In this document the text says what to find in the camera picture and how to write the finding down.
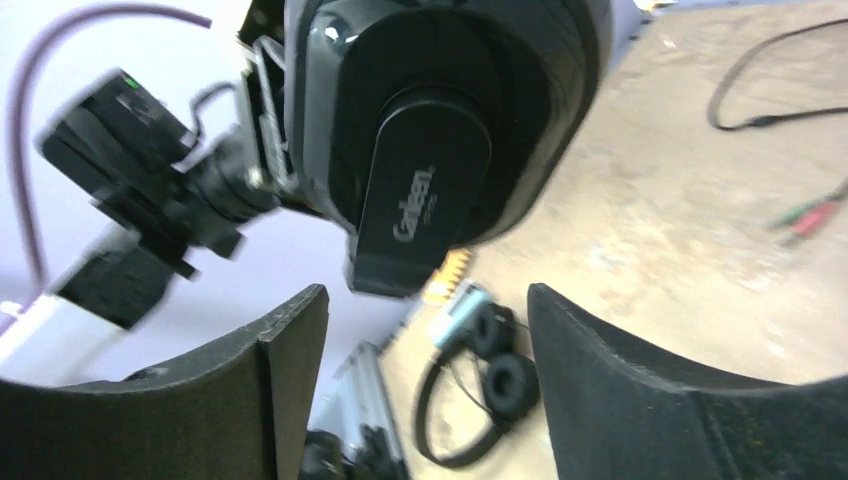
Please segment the black over-ear headphones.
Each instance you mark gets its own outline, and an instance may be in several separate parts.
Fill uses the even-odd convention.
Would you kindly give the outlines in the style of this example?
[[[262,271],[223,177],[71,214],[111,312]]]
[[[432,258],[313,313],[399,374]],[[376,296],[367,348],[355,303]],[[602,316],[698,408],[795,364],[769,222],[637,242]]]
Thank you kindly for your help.
[[[416,400],[413,420],[414,443],[418,452],[446,469],[466,468],[484,458],[513,426],[540,402],[540,386],[534,361],[514,351],[517,330],[513,310],[488,302],[472,316],[471,328],[455,337],[433,358],[424,375]],[[467,446],[445,457],[431,450],[427,434],[429,403],[444,368],[464,351],[487,363],[477,370],[483,402],[490,426]]]

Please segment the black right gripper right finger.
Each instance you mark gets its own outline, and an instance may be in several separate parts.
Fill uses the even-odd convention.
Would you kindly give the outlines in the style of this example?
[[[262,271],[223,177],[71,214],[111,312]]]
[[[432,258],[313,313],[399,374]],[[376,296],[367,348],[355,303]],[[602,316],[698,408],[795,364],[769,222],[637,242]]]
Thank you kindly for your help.
[[[847,380],[786,385],[698,363],[542,283],[527,318],[562,479],[843,479]]]

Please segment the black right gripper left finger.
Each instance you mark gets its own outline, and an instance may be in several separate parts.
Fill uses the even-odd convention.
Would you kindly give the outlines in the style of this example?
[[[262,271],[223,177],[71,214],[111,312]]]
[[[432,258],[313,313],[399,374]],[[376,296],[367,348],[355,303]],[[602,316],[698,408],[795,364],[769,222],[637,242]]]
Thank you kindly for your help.
[[[261,318],[121,382],[1,385],[5,479],[294,479],[329,297]]]

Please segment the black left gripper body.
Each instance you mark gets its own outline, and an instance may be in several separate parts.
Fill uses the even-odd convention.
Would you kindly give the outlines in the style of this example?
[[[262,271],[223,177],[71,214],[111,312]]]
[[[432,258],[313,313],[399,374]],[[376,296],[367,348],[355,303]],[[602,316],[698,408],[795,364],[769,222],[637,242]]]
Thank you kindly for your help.
[[[255,112],[259,86],[253,72],[209,85],[191,100],[194,125],[187,127],[133,76],[113,69],[41,134],[40,152],[98,210],[136,233],[144,250],[189,278],[189,248],[229,258],[240,227],[253,219],[277,208],[312,212],[272,184]],[[203,146],[202,106],[226,91],[235,93],[243,122]]]

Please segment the black headband headset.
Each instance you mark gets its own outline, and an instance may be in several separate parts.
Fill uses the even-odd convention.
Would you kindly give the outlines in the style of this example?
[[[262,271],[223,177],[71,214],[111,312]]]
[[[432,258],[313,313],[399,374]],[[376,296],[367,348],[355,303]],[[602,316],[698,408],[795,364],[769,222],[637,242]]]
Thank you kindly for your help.
[[[290,1],[281,178],[349,237],[350,289],[417,293],[534,205],[588,113],[608,1]]]

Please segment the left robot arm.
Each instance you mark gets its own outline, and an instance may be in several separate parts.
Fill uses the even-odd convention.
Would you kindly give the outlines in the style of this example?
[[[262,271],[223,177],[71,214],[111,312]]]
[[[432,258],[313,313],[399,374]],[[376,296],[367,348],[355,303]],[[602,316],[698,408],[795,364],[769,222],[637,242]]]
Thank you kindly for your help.
[[[196,163],[200,123],[185,126],[132,76],[115,70],[80,96],[40,138],[43,157],[87,192],[113,227],[1,337],[1,376],[45,387],[67,385],[77,370],[124,336],[165,296],[175,277],[190,278],[185,254],[207,249],[229,258],[242,227],[279,207],[306,205],[284,172],[275,81],[280,48],[256,44],[239,82],[219,82],[191,102],[193,113],[231,90],[238,124]]]

